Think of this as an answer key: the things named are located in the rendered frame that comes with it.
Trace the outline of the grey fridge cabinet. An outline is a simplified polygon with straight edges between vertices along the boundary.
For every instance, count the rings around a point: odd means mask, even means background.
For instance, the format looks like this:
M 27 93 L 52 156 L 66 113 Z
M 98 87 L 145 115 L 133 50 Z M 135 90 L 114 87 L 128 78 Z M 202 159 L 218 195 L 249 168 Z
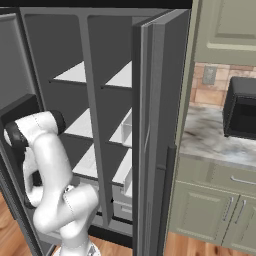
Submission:
M 72 169 L 94 145 L 97 178 L 74 173 L 99 190 L 90 231 L 133 249 L 133 217 L 114 215 L 112 179 L 128 149 L 109 139 L 132 110 L 132 87 L 107 82 L 132 62 L 133 26 L 168 10 L 135 8 L 24 8 L 21 11 L 39 90 L 46 109 L 62 113 L 67 128 L 90 109 L 92 138 L 64 134 Z M 84 62 L 86 82 L 54 80 Z

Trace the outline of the beige base cupboard door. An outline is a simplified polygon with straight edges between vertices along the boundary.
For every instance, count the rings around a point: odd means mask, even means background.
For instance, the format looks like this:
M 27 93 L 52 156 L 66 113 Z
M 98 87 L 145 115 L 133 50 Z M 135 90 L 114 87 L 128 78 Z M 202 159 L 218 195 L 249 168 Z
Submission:
M 235 224 L 243 199 L 247 203 L 238 224 Z M 256 256 L 256 198 L 240 196 L 222 246 Z
M 239 195 L 177 181 L 174 188 L 170 230 L 198 240 L 220 245 L 230 217 L 222 221 L 230 196 L 232 213 Z

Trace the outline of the black microwave oven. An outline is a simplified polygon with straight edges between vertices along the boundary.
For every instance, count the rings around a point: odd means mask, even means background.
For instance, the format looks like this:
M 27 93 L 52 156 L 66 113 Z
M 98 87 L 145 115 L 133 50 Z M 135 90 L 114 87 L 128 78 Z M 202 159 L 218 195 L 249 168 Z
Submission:
M 256 78 L 230 79 L 222 116 L 225 137 L 256 140 Z

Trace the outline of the grey fridge door with dispenser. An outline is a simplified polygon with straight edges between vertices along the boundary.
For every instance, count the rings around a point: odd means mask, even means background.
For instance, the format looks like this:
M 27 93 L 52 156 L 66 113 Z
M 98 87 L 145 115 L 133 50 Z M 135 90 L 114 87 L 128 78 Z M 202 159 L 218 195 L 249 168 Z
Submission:
M 34 211 L 24 206 L 22 170 L 16 152 L 4 139 L 4 127 L 42 109 L 21 15 L 15 8 L 3 8 L 0 10 L 0 185 L 32 256 L 50 256 L 54 245 L 39 238 L 32 221 Z

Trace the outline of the grey fridge drawer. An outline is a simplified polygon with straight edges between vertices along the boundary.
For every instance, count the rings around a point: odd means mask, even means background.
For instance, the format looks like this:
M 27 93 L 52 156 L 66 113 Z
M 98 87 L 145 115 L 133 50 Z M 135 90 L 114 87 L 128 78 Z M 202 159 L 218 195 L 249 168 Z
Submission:
M 124 194 L 123 188 L 120 186 L 112 186 L 113 207 L 116 217 L 132 220 L 132 198 Z

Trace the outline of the beige wall cupboard door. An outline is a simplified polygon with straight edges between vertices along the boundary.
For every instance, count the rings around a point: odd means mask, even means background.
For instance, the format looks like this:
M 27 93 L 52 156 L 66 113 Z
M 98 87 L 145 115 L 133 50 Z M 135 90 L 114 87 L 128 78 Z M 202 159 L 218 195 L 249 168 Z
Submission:
M 199 0 L 195 60 L 256 66 L 256 0 Z

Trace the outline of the white fridge shelf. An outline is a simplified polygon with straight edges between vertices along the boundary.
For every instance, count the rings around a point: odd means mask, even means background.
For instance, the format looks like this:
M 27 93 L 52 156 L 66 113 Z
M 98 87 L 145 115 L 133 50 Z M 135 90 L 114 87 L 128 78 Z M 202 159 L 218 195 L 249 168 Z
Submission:
M 132 87 L 132 62 L 127 63 L 108 82 L 108 86 Z
M 109 141 L 132 147 L 132 110 L 127 112 Z
M 126 196 L 132 197 L 132 150 L 128 149 L 121 161 L 116 174 L 112 179 L 112 184 L 121 189 Z
M 86 82 L 86 73 L 84 62 L 80 62 L 70 69 L 54 77 L 54 80 L 71 81 L 71 82 Z
M 94 145 L 91 145 L 86 151 L 84 156 L 73 168 L 73 172 L 90 178 L 98 177 Z
M 90 109 L 81 114 L 65 131 L 66 134 L 92 138 Z

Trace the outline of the beige tall side panel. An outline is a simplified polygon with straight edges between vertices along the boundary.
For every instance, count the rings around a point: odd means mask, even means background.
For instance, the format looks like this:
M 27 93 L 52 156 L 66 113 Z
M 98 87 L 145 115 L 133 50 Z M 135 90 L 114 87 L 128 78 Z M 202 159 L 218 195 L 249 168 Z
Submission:
M 183 74 L 179 115 L 178 115 L 178 123 L 177 123 L 177 130 L 176 130 L 176 140 L 175 140 L 175 144 L 178 149 L 180 148 L 181 138 L 184 131 L 186 115 L 187 115 L 188 106 L 190 102 L 190 93 L 191 93 L 193 74 L 194 74 L 196 41 L 198 36 L 201 6 L 202 6 L 202 0 L 192 1 L 188 43 L 187 43 L 186 59 L 184 63 L 184 74 Z M 176 150 L 173 176 L 176 176 L 177 174 L 178 155 L 179 155 L 178 149 Z

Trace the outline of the beige drawer front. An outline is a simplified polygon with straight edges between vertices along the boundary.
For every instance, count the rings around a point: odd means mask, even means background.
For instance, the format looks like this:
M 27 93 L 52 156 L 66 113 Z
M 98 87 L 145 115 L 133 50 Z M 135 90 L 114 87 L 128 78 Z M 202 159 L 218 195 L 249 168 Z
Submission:
M 179 158 L 176 179 L 256 196 L 255 185 L 234 182 L 230 179 L 232 175 L 237 179 L 256 182 L 255 170 L 236 168 L 231 165 L 187 156 Z

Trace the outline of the grey wall socket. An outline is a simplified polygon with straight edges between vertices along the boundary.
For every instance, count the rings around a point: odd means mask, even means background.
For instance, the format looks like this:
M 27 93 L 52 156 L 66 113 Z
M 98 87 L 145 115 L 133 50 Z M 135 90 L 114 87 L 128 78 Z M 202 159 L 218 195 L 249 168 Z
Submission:
M 202 83 L 213 85 L 215 83 L 216 72 L 217 72 L 216 66 L 205 66 Z

